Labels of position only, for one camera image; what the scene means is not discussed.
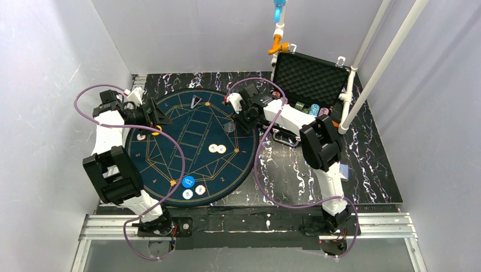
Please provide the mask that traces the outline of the clear dealer button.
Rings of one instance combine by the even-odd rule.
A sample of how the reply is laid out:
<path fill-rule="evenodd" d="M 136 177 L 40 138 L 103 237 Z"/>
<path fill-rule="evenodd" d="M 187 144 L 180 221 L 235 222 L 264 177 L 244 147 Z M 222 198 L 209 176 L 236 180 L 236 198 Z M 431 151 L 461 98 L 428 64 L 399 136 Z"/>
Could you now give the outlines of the clear dealer button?
<path fill-rule="evenodd" d="M 233 133 L 236 131 L 236 124 L 233 121 L 227 122 L 223 124 L 223 129 L 227 134 Z"/>

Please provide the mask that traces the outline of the blue small blind button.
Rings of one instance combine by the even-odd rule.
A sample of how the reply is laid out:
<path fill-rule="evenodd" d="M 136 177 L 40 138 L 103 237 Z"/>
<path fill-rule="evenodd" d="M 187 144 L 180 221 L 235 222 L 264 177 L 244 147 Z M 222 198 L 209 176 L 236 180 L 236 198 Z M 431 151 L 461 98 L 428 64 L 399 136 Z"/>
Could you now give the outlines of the blue small blind button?
<path fill-rule="evenodd" d="M 182 186 L 184 188 L 192 188 L 193 186 L 195 185 L 195 178 L 188 175 L 188 176 L 184 176 L 183 179 L 182 179 Z"/>

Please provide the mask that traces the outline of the light blue poker chip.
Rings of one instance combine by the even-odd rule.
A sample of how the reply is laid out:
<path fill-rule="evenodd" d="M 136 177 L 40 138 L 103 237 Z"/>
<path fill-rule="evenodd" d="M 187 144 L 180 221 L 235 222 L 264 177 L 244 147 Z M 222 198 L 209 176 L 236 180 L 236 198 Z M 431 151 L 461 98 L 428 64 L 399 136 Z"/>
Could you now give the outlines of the light blue poker chip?
<path fill-rule="evenodd" d="M 182 192 L 182 197 L 185 199 L 185 200 L 189 200 L 193 197 L 194 195 L 194 192 L 190 189 L 186 189 Z"/>

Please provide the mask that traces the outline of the red white poker chip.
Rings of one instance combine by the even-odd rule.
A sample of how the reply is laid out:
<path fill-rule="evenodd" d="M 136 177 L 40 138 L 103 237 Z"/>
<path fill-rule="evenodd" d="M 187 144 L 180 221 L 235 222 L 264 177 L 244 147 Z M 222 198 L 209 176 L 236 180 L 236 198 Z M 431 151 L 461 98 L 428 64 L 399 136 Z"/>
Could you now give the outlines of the red white poker chip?
<path fill-rule="evenodd" d="M 206 187 L 203 186 L 203 185 L 198 185 L 196 188 L 195 188 L 195 193 L 199 196 L 203 195 L 204 193 L 206 193 Z"/>

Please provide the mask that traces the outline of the yellow big blind button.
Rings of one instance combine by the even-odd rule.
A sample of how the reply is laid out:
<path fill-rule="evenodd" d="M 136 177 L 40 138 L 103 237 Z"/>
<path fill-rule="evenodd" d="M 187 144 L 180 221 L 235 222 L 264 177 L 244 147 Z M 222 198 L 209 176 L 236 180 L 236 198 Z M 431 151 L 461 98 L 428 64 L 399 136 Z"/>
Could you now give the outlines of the yellow big blind button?
<path fill-rule="evenodd" d="M 160 135 L 159 132 L 162 131 L 162 127 L 161 127 L 160 125 L 157 125 L 156 128 L 157 128 L 157 132 L 152 132 L 152 135 L 153 135 L 153 136 L 158 136 L 158 135 Z"/>

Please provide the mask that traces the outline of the orange poker chip stack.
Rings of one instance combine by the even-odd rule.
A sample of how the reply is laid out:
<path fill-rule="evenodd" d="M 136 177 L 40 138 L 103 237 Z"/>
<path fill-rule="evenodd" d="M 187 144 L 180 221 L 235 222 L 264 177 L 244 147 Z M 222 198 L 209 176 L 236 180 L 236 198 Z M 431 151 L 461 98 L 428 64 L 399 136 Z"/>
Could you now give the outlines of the orange poker chip stack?
<path fill-rule="evenodd" d="M 144 141 L 146 139 L 146 135 L 143 135 L 143 134 L 139 133 L 139 134 L 137 134 L 136 139 L 138 141 Z"/>

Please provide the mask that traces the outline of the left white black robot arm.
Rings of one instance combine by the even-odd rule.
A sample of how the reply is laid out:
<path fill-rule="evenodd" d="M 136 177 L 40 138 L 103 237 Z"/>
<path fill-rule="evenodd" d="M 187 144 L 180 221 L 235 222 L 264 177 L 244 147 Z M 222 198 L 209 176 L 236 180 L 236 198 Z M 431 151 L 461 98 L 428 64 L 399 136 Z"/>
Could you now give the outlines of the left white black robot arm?
<path fill-rule="evenodd" d="M 144 189 L 141 173 L 124 148 L 123 126 L 160 128 L 171 125 L 172 120 L 154 99 L 143 103 L 139 90 L 124 93 L 126 100 L 114 90 L 100 93 L 101 103 L 92 113 L 99 123 L 96 142 L 92 154 L 83 159 L 83 168 L 104 203 L 126 207 L 141 216 L 135 225 L 139 231 L 167 236 L 174 230 L 174 223 L 165 205 L 158 204 Z"/>

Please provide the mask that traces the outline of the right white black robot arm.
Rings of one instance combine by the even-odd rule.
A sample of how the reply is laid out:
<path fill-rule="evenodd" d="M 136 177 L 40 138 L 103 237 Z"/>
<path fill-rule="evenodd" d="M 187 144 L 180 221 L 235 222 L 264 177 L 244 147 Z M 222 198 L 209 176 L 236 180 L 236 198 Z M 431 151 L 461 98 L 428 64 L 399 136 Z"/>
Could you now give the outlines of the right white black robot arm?
<path fill-rule="evenodd" d="M 335 232 L 349 219 L 348 202 L 341 184 L 340 159 L 344 141 L 328 115 L 316 117 L 291 107 L 285 97 L 260 92 L 247 85 L 225 97 L 234 110 L 234 122 L 249 132 L 263 121 L 268 129 L 280 125 L 300 139 L 305 162 L 316 174 L 322 194 L 324 225 Z"/>

